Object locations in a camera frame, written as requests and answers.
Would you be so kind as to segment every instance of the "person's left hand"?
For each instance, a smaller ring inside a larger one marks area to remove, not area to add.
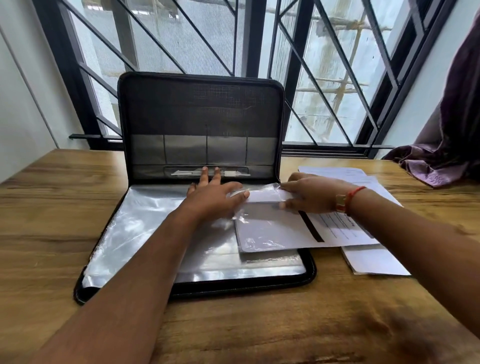
[[[227,194],[242,188],[240,182],[220,184],[220,168],[215,168],[215,174],[208,183],[208,168],[203,167],[200,182],[192,183],[187,192],[187,198],[179,206],[180,211],[195,219],[197,223],[213,221],[233,215],[234,211],[248,198],[250,192],[227,197]]]

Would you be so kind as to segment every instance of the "wood grain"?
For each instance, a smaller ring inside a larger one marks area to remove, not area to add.
[[[480,187],[433,190],[377,160],[283,158],[362,168],[423,216],[480,238]],[[127,187],[123,154],[55,150],[0,185],[0,363],[26,363],[78,306],[72,289]],[[153,363],[478,363],[480,342],[414,279],[353,276],[312,249],[307,286],[172,302]]]

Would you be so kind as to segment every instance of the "purple curtain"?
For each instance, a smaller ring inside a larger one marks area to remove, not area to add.
[[[441,187],[461,178],[480,181],[480,18],[454,57],[444,95],[415,144],[390,159],[418,180]]]

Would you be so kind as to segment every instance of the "hand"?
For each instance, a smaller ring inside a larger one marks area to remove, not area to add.
[[[280,188],[296,194],[298,198],[280,203],[280,208],[317,214],[333,212],[336,210],[336,195],[348,194],[357,187],[334,178],[296,172]]]
[[[202,168],[198,184],[192,183],[187,192],[187,198],[178,210],[194,219],[196,223],[213,221],[218,218],[232,216],[234,211],[250,196],[250,192],[227,197],[229,192],[242,188],[240,182],[220,184],[220,168],[215,168],[215,174],[208,183],[208,168]]]

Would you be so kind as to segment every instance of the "window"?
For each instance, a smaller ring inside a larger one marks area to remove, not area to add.
[[[283,152],[372,158],[455,0],[34,0],[92,149],[125,71],[273,78]]]

